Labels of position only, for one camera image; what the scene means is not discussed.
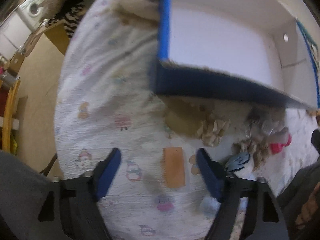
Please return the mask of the white patterned bed sheet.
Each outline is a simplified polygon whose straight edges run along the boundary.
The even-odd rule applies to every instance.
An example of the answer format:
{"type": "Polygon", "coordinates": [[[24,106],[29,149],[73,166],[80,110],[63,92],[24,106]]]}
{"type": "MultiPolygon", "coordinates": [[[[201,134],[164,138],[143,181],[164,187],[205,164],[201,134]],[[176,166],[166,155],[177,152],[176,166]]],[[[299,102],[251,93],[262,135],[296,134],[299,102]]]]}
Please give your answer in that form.
{"type": "MultiPolygon", "coordinates": [[[[158,29],[123,24],[110,10],[113,0],[95,0],[71,39],[55,108],[55,140],[61,170],[74,178],[92,170],[113,148],[121,151],[119,170],[106,197],[98,202],[103,220],[116,239],[199,239],[217,212],[195,154],[205,148],[215,161],[226,161],[233,144],[247,137],[247,116],[257,107],[282,121],[290,146],[270,155],[256,171],[253,160],[242,174],[264,177],[275,195],[296,173],[318,159],[311,144],[317,121],[302,108],[271,107],[253,102],[162,95],[150,76],[157,63],[158,29]],[[231,124],[217,147],[173,132],[164,122],[166,98],[177,98],[225,116],[231,124]],[[163,149],[183,149],[185,186],[168,188],[163,149]]],[[[302,0],[277,0],[304,26],[317,46],[319,25],[302,0]]]]}

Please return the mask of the orange sponge piece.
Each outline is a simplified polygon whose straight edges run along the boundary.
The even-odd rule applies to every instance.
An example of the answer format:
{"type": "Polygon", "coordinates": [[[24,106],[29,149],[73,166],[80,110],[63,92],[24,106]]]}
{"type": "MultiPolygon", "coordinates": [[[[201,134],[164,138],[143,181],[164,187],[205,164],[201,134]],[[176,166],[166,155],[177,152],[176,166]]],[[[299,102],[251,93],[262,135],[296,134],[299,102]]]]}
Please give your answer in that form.
{"type": "Polygon", "coordinates": [[[185,186],[184,157],[181,147],[163,149],[163,170],[168,188],[178,189],[185,186]]]}

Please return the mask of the cream satin scrunchie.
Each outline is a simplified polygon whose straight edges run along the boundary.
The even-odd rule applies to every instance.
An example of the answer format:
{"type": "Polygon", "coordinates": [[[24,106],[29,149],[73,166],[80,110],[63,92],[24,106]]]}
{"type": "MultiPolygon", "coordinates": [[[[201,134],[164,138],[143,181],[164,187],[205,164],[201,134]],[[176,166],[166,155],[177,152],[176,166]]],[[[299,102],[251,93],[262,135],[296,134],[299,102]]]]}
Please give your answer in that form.
{"type": "Polygon", "coordinates": [[[202,140],[205,146],[217,147],[230,124],[231,121],[225,116],[211,113],[206,115],[205,119],[201,121],[201,125],[195,135],[202,140]]]}

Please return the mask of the blue and white cardboard box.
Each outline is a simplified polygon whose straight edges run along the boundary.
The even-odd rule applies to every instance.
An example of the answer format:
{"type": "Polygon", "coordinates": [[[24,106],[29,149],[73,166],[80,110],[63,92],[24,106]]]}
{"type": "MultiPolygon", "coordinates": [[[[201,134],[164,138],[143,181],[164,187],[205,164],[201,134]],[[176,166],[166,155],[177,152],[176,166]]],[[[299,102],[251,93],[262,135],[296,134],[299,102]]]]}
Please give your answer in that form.
{"type": "Polygon", "coordinates": [[[317,109],[317,46],[277,0],[159,0],[162,95],[317,109]]]}

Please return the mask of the beige fluffy cloth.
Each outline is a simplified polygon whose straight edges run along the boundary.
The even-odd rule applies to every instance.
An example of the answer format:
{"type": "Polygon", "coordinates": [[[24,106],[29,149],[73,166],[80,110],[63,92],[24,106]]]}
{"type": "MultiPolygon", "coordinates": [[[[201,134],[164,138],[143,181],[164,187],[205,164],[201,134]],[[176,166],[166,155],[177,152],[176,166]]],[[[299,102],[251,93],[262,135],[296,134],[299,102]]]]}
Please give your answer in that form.
{"type": "Polygon", "coordinates": [[[123,24],[156,27],[160,22],[159,0],[113,0],[110,10],[123,24]]]}

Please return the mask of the pink rubber duck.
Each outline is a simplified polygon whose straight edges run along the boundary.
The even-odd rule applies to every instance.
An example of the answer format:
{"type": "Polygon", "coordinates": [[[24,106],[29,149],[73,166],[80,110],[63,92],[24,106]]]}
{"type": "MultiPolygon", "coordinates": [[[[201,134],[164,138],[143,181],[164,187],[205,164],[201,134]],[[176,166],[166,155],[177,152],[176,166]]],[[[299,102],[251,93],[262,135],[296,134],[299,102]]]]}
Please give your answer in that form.
{"type": "Polygon", "coordinates": [[[283,148],[287,147],[287,146],[290,146],[292,142],[292,137],[291,137],[291,134],[289,134],[288,136],[288,140],[285,144],[282,144],[282,143],[272,143],[269,145],[269,148],[271,150],[271,154],[277,154],[277,153],[280,153],[283,148]]]}

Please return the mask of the yellow wooden chair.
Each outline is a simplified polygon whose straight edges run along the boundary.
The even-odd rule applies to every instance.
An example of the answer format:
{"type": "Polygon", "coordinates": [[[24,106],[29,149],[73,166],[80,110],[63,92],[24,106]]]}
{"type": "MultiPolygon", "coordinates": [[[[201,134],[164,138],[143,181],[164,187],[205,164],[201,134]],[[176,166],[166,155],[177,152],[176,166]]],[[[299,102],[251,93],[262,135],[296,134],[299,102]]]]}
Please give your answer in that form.
{"type": "Polygon", "coordinates": [[[21,81],[18,77],[13,87],[9,89],[5,103],[4,115],[2,116],[2,150],[8,153],[11,152],[11,130],[14,123],[13,114],[20,83],[21,81]]]}

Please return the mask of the light blue plush toy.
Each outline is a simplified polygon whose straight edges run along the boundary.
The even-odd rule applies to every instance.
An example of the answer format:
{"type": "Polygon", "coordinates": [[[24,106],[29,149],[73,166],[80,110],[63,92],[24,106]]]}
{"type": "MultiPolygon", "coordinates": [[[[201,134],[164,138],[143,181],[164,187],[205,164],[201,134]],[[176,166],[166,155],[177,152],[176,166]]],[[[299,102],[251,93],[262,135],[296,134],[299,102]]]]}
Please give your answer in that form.
{"type": "Polygon", "coordinates": [[[248,152],[240,152],[231,156],[225,163],[225,170],[227,172],[236,172],[244,168],[245,164],[250,161],[250,154],[248,152]]]}

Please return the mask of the white washing machine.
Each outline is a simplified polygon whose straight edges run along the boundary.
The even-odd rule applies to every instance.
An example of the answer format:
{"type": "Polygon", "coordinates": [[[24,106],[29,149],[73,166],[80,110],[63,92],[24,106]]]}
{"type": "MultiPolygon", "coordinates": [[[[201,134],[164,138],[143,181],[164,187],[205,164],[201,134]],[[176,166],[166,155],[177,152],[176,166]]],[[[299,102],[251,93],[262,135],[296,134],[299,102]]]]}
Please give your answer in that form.
{"type": "Polygon", "coordinates": [[[17,9],[20,18],[31,31],[35,31],[41,25],[43,13],[41,3],[42,0],[25,0],[17,9]]]}

